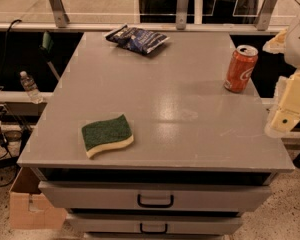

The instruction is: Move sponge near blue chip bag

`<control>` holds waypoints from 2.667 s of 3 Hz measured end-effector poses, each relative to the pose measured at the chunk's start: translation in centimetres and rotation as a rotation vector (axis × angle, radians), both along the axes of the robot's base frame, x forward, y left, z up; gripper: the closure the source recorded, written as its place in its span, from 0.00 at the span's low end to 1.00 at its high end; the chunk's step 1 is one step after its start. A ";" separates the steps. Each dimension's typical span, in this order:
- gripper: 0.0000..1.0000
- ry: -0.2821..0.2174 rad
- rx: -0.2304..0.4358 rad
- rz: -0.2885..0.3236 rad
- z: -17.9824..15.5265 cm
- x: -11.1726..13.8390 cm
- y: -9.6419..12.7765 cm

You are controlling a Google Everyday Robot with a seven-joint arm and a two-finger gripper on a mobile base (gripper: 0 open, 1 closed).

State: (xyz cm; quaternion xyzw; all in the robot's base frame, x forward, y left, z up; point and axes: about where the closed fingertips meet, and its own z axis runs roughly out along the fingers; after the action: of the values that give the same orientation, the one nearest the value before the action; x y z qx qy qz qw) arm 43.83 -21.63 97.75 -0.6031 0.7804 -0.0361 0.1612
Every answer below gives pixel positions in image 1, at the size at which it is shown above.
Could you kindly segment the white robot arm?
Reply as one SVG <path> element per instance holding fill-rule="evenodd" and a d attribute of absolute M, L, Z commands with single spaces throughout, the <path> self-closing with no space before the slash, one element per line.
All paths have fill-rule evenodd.
<path fill-rule="evenodd" d="M 267 41 L 263 50 L 282 53 L 285 62 L 296 69 L 290 77 L 279 77 L 264 128 L 269 137 L 282 138 L 300 122 L 300 13 L 287 29 Z"/>

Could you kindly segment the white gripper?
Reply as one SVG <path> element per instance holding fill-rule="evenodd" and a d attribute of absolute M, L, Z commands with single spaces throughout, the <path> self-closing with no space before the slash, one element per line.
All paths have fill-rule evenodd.
<path fill-rule="evenodd" d="M 271 138 L 282 138 L 300 122 L 300 69 L 277 82 L 277 106 L 269 110 L 264 132 Z"/>

